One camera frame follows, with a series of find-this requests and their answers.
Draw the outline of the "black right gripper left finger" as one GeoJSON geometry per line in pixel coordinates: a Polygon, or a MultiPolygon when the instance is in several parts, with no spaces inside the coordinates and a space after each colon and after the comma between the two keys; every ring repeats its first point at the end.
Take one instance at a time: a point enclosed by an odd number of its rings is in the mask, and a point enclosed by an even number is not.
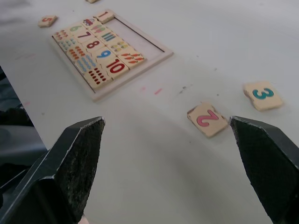
{"type": "Polygon", "coordinates": [[[0,209],[2,224],[77,224],[95,178],[102,117],[77,122],[31,166],[0,209]]]}

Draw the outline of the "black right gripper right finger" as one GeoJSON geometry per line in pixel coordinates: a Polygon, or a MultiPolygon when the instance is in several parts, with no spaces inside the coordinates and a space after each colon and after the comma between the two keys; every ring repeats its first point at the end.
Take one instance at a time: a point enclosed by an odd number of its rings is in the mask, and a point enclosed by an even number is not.
{"type": "Polygon", "coordinates": [[[299,222],[299,148],[273,125],[231,116],[246,175],[274,224],[299,222]]]}

